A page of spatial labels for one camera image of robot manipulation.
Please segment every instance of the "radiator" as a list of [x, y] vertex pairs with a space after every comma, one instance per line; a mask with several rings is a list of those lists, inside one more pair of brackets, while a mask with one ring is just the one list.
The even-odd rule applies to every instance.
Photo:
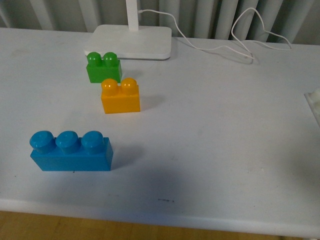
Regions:
[[[268, 31], [291, 43], [320, 45], [320, 0], [138, 0], [141, 9], [173, 14], [189, 38], [231, 40], [235, 19], [256, 8]], [[144, 12], [142, 26], [166, 26], [179, 33], [166, 15]], [[0, 0], [0, 27], [93, 32], [98, 25], [127, 25], [125, 0]], [[247, 12], [234, 28], [240, 40], [277, 42], [262, 30], [254, 12]]]

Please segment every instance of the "white lamp base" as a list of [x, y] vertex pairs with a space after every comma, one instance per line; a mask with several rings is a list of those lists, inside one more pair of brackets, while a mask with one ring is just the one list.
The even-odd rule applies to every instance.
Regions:
[[139, 26], [130, 31], [127, 25], [100, 25], [84, 47], [85, 55], [102, 56], [113, 52], [119, 59], [165, 60], [171, 54], [171, 28]]

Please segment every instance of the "white cable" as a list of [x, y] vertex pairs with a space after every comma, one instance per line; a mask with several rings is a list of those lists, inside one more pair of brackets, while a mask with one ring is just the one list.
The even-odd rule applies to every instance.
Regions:
[[246, 48], [246, 46], [234, 35], [234, 28], [235, 28], [236, 24], [238, 23], [239, 19], [240, 19], [247, 11], [249, 11], [249, 10], [253, 10], [253, 11], [258, 15], [258, 17], [259, 17], [259, 19], [260, 19], [260, 21], [261, 21], [261, 24], [262, 24], [262, 29], [263, 29], [263, 31], [264, 31], [265, 33], [268, 33], [268, 34], [271, 34], [271, 35], [274, 35], [274, 36], [277, 36], [277, 37], [279, 37], [279, 38], [284, 39], [284, 40], [286, 41], [286, 44], [289, 46], [289, 49], [272, 47], [272, 46], [269, 46], [269, 45], [263, 43], [262, 41], [256, 41], [256, 40], [244, 40], [244, 42], [259, 43], [259, 44], [262, 44], [262, 45], [266, 46], [266, 47], [269, 48], [269, 49], [274, 49], [274, 50], [280, 50], [280, 51], [291, 51], [291, 50], [292, 50], [292, 45], [291, 45], [291, 43], [289, 42], [289, 40], [286, 39], [284, 36], [281, 36], [281, 35], [279, 35], [279, 34], [273, 33], [273, 32], [271, 32], [271, 31], [267, 31], [267, 30], [265, 29], [265, 24], [264, 24], [264, 21], [262, 20], [262, 17], [261, 17], [261, 15], [260, 15], [260, 13], [259, 13], [255, 8], [249, 7], [249, 8], [247, 8], [246, 10], [244, 10], [243, 13], [241, 13], [241, 15], [235, 20], [235, 22], [234, 22], [234, 24], [233, 24], [233, 26], [232, 26], [232, 28], [231, 28], [231, 35], [232, 35], [232, 37], [234, 37], [249, 53], [251, 53], [251, 52], [249, 51], [249, 49]]
[[143, 12], [153, 12], [153, 13], [157, 13], [157, 14], [164, 14], [164, 15], [168, 15], [168, 16], [171, 16], [174, 20], [174, 24], [175, 24], [175, 27], [177, 28], [178, 32], [184, 37], [184, 39], [195, 49], [198, 49], [198, 50], [202, 50], [202, 51], [214, 51], [214, 50], [217, 50], [217, 49], [220, 49], [220, 48], [227, 48], [237, 54], [240, 54], [242, 56], [245, 56], [247, 58], [250, 58], [250, 59], [255, 59], [253, 57], [253, 54], [250, 52], [250, 50], [234, 35], [234, 28], [235, 28], [235, 25], [237, 24], [237, 22], [239, 21], [239, 19], [244, 15], [245, 12], [249, 11], [249, 10], [254, 10], [258, 17], [260, 18], [260, 21], [262, 23], [262, 27], [263, 27], [263, 30], [266, 32], [266, 33], [269, 33], [269, 34], [272, 34], [272, 35], [275, 35], [277, 37], [280, 37], [280, 38], [283, 38], [284, 40], [286, 40], [288, 46], [290, 47], [290, 49], [282, 49], [282, 48], [275, 48], [275, 47], [271, 47], [263, 42], [260, 42], [260, 41], [255, 41], [255, 40], [247, 40], [247, 41], [250, 41], [250, 42], [255, 42], [255, 43], [261, 43], [262, 45], [266, 46], [267, 48], [270, 48], [270, 49], [275, 49], [275, 50], [281, 50], [281, 51], [290, 51], [292, 49], [292, 45], [291, 43], [288, 41], [288, 39], [286, 39], [284, 36], [281, 36], [281, 35], [278, 35], [278, 34], [275, 34], [273, 32], [270, 32], [270, 31], [267, 31], [265, 30], [265, 25], [264, 25], [264, 21], [262, 20], [262, 17], [260, 16], [259, 12], [253, 8], [253, 7], [249, 7], [248, 9], [246, 9], [234, 22], [233, 26], [232, 26], [232, 29], [231, 29], [231, 35], [234, 37], [234, 39], [236, 39], [243, 47], [244, 49], [250, 53], [250, 55], [247, 55], [247, 54], [244, 54], [242, 52], [239, 52], [227, 45], [222, 45], [222, 46], [218, 46], [218, 47], [214, 47], [214, 48], [200, 48], [200, 47], [196, 47], [194, 46], [188, 39], [187, 37], [181, 32], [180, 28], [178, 27], [178, 24], [177, 24], [177, 21], [176, 21], [176, 18], [175, 16], [173, 16], [172, 14], [170, 13], [167, 13], [167, 12], [162, 12], [162, 11], [156, 11], [156, 10], [152, 10], [152, 9], [144, 9], [144, 10], [139, 10], [138, 13], [141, 14]]

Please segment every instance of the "orange lego brick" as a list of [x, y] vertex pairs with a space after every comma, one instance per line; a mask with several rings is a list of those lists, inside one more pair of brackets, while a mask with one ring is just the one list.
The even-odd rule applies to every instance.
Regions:
[[101, 101], [106, 114], [140, 112], [139, 86], [133, 78], [125, 78], [118, 85], [114, 79], [101, 83]]

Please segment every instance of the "lego brick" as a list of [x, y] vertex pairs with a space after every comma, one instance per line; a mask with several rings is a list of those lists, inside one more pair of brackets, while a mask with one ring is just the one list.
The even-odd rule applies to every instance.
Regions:
[[97, 52], [87, 55], [88, 65], [86, 71], [91, 83], [102, 83], [105, 79], [114, 79], [120, 83], [122, 70], [120, 60], [113, 52], [107, 52], [101, 59]]
[[311, 108], [316, 122], [320, 127], [320, 88], [311, 93], [306, 93], [304, 96]]
[[140, 112], [139, 86], [133, 78], [125, 78], [120, 85], [114, 79], [106, 79], [101, 88], [106, 114]]
[[64, 131], [57, 138], [49, 131], [38, 131], [30, 139], [30, 157], [42, 171], [110, 171], [113, 150], [108, 137], [89, 131], [78, 137]]

